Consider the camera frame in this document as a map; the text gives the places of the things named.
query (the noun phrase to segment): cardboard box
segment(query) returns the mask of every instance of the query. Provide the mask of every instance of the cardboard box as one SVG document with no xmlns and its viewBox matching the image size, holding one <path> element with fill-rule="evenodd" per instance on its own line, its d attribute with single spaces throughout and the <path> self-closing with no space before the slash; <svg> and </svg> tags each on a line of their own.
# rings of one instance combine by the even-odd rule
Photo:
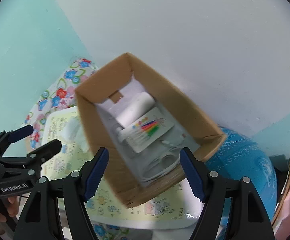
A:
<svg viewBox="0 0 290 240">
<path fill-rule="evenodd" d="M 98 70 L 76 89 L 77 105 L 86 138 L 94 153 L 99 147 L 109 150 L 105 178 L 117 198 L 127 207 L 143 204 L 185 178 L 181 165 L 167 175 L 142 187 L 125 165 L 112 143 L 94 103 L 107 98 L 117 102 L 118 92 L 128 84 L 132 73 L 155 100 L 175 117 L 200 147 L 193 153 L 196 159 L 207 161 L 224 142 L 226 135 L 186 95 L 166 78 L 130 53 L 125 53 Z"/>
</svg>

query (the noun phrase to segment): floral fabric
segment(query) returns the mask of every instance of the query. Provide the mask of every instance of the floral fabric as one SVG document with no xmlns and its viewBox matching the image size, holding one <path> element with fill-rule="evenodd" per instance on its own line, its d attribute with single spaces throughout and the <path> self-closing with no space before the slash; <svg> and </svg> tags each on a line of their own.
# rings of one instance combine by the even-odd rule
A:
<svg viewBox="0 0 290 240">
<path fill-rule="evenodd" d="M 97 69 L 91 60 L 79 58 L 61 74 L 53 85 L 41 94 L 24 120 L 24 125 L 30 124 L 34 128 L 34 132 L 30 136 L 31 149 L 41 146 L 44 125 L 49 114 L 75 106 L 75 88 L 94 74 Z"/>
</svg>

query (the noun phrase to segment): white roll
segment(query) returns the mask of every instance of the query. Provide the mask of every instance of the white roll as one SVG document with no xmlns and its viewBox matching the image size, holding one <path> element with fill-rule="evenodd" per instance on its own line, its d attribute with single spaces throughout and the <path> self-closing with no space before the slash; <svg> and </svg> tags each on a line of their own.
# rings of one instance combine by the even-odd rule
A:
<svg viewBox="0 0 290 240">
<path fill-rule="evenodd" d="M 142 92 L 118 117 L 116 117 L 116 120 L 122 127 L 126 128 L 148 112 L 154 104 L 154 98 L 152 98 L 149 93 Z"/>
</svg>

